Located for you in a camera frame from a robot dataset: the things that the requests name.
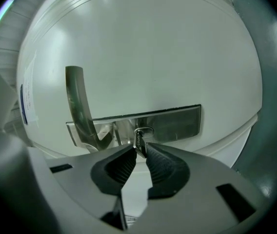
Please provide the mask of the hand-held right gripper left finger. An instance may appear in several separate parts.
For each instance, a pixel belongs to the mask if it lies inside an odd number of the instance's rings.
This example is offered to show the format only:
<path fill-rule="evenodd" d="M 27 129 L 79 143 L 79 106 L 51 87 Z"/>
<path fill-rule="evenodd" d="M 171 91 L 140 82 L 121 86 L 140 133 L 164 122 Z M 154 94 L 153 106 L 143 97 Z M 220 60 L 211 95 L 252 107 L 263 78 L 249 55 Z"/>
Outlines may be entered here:
<path fill-rule="evenodd" d="M 65 192 L 91 216 L 127 229 L 121 190 L 136 165 L 132 145 L 48 161 Z"/>

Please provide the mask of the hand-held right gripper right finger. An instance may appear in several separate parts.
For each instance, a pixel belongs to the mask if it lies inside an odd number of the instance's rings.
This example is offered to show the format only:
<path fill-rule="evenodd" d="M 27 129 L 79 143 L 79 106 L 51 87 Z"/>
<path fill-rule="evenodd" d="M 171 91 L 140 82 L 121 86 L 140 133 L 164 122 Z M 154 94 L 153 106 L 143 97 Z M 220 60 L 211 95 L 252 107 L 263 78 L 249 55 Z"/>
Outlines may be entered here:
<path fill-rule="evenodd" d="M 211 157 L 148 143 L 152 187 L 131 234 L 243 234 L 267 199 L 250 181 Z"/>

